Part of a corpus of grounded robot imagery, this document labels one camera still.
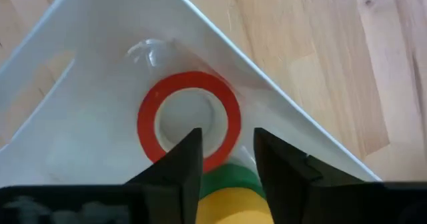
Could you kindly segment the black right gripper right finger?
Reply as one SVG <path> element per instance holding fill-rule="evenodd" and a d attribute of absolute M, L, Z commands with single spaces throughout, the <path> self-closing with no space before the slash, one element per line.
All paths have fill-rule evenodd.
<path fill-rule="evenodd" d="M 310 188 L 359 184 L 361 179 L 299 150 L 269 131 L 254 129 L 256 167 L 276 223 L 302 224 Z"/>

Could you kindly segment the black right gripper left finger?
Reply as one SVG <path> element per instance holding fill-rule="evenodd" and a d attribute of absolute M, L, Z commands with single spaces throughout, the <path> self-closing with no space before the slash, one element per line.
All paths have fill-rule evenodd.
<path fill-rule="evenodd" d="M 201 128 L 126 184 L 137 191 L 131 224 L 195 224 L 203 174 Z"/>

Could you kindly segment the green tape roll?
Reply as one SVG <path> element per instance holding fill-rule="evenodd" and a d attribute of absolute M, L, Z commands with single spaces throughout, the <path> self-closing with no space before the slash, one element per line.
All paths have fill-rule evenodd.
<path fill-rule="evenodd" d="M 260 179 L 256 173 L 247 167 L 226 163 L 201 176 L 199 199 L 225 188 L 244 188 L 266 198 Z"/>

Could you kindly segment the yellow tape roll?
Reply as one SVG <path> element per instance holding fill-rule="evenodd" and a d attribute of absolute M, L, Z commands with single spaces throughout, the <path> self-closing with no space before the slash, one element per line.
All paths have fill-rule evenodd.
<path fill-rule="evenodd" d="M 198 203 L 196 224 L 274 224 L 265 199 L 251 189 L 230 187 Z"/>

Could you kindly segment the red tape roll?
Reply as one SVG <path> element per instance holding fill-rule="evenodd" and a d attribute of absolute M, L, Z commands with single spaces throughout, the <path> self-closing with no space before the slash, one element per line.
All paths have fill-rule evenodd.
<path fill-rule="evenodd" d="M 224 127 L 226 132 L 214 149 L 203 160 L 203 172 L 207 173 L 222 164 L 230 156 L 232 149 L 238 142 L 241 128 L 242 115 L 240 106 L 233 91 L 226 82 L 220 78 L 201 71 L 189 71 L 170 75 L 158 81 L 144 97 L 137 114 L 137 134 L 139 142 L 148 159 L 152 162 L 159 161 L 167 153 L 158 137 L 160 109 L 168 97 L 181 91 L 199 89 L 213 95 L 219 102 L 224 114 Z"/>

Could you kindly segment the wide white plastic bin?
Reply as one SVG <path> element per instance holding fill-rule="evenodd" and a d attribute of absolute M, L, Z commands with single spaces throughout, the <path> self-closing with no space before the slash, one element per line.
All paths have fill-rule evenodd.
<path fill-rule="evenodd" d="M 144 97 L 158 81 L 189 71 L 220 78 L 238 100 L 241 133 L 225 161 L 255 169 L 253 136 L 261 127 L 339 170 L 376 180 L 189 0 L 55 0 L 0 67 L 0 111 L 43 62 L 66 53 L 64 73 L 0 149 L 0 187 L 129 180 L 153 163 L 137 134 Z M 201 127 L 207 157 L 226 132 L 222 110 L 199 89 L 168 97 L 157 121 L 163 148 Z"/>

